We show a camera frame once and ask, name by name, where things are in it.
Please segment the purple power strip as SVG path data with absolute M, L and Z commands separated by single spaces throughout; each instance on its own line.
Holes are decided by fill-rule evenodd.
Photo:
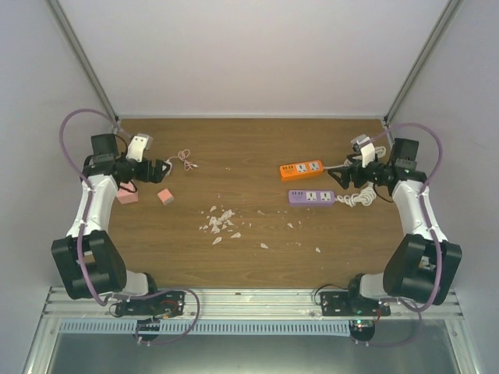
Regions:
M 331 190 L 293 189 L 288 191 L 290 206 L 332 206 L 335 202 Z

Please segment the small pink plug adapter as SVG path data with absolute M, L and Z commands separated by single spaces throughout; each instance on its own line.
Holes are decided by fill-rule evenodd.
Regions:
M 174 196 L 168 189 L 162 189 L 158 194 L 157 197 L 161 201 L 163 205 L 168 205 L 174 200 Z

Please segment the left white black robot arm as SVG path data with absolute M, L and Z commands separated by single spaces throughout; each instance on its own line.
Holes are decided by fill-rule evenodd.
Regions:
M 124 152 L 119 152 L 117 141 L 117 135 L 92 136 L 93 153 L 77 168 L 82 196 L 76 218 L 65 237 L 53 241 L 51 254 L 70 298 L 104 304 L 111 295 L 123 295 L 150 315 L 161 304 L 154 278 L 127 270 L 108 226 L 113 203 L 126 184 L 160 183 L 171 165 L 145 158 L 152 143 L 148 135 L 136 134 Z

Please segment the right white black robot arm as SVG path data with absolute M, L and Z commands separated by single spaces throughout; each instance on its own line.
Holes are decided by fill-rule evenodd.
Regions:
M 368 136 L 352 141 L 349 165 L 329 170 L 343 188 L 384 186 L 395 203 L 404 237 L 383 273 L 359 274 L 349 281 L 345 306 L 361 316 L 374 301 L 397 298 L 412 301 L 411 309 L 423 312 L 447 297 L 462 259 L 459 245 L 449 242 L 437 224 L 430 203 L 429 179 L 416 166 L 419 144 L 395 139 L 387 162 L 379 160 Z

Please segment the pink cube socket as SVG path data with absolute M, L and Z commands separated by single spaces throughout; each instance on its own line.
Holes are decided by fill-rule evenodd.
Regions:
M 116 199 L 121 204 L 136 203 L 139 200 L 138 189 L 133 181 L 120 183 Z

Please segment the orange power strip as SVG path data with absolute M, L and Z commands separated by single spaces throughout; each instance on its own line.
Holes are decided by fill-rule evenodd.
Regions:
M 290 182 L 304 178 L 319 176 L 324 171 L 321 161 L 304 161 L 301 163 L 285 164 L 279 167 L 282 182 Z

